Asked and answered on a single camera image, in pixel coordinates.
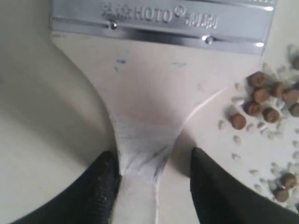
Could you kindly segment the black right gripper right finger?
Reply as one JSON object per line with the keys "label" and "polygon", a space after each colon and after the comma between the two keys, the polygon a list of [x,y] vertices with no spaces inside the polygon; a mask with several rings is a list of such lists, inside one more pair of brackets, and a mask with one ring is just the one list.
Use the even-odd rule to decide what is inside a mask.
{"label": "black right gripper right finger", "polygon": [[191,151],[191,195],[201,224],[297,224],[299,216],[247,188],[202,149]]}

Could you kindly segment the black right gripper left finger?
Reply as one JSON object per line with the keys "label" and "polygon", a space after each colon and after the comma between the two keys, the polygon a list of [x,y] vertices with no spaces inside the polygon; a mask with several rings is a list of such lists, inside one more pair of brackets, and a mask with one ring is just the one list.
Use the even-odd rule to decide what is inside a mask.
{"label": "black right gripper left finger", "polygon": [[108,224],[118,183],[118,161],[105,151],[63,192],[15,223]]}

